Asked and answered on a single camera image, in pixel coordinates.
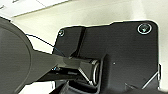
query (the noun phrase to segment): black cable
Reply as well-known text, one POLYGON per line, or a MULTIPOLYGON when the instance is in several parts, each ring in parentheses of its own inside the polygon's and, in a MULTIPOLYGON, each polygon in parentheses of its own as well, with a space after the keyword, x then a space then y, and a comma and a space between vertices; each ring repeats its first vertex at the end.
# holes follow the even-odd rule
POLYGON ((65 55, 64 55, 60 50, 58 50, 56 47, 54 47, 52 44, 46 42, 45 40, 43 40, 43 39, 41 39, 41 38, 39 38, 39 37, 37 37, 37 36, 34 36, 34 35, 30 35, 30 34, 25 34, 25 35, 31 36, 31 37, 35 37, 35 38, 41 40, 42 42, 44 42, 44 43, 46 43, 46 44, 52 46, 57 52, 61 53, 61 54, 65 57, 65 55))

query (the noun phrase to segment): round black object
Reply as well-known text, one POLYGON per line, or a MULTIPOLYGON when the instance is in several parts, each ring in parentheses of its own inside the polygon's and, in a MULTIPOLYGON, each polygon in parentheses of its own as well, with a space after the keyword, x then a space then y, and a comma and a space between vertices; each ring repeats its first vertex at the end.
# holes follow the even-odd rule
POLYGON ((141 25, 138 26, 138 32, 140 34, 148 34, 150 33, 152 30, 152 26, 150 24, 147 23, 143 23, 141 25))
POLYGON ((28 46, 17 33, 19 29, 3 21, 0 23, 0 92, 15 94, 24 86, 31 57, 28 46))

